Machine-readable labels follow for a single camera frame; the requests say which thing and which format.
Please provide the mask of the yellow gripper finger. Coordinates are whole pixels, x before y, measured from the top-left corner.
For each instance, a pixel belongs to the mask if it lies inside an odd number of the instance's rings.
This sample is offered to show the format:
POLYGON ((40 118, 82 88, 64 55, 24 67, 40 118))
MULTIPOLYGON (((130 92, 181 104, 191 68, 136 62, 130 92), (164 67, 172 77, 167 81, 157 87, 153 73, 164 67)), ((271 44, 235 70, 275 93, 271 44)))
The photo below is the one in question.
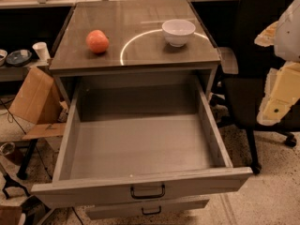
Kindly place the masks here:
POLYGON ((266 77, 257 122, 264 126, 279 123, 299 99, 300 64, 286 62, 280 69, 271 68, 266 77))

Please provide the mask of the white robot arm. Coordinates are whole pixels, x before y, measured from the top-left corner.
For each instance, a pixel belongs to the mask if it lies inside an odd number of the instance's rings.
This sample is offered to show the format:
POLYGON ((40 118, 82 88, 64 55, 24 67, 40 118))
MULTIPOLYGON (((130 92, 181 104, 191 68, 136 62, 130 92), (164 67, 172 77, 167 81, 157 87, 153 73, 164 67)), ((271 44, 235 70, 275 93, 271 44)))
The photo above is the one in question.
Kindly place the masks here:
POLYGON ((300 0, 293 0, 279 20, 266 27, 254 43, 273 46, 275 56, 285 63, 267 74, 257 122, 273 126, 300 98, 300 0))

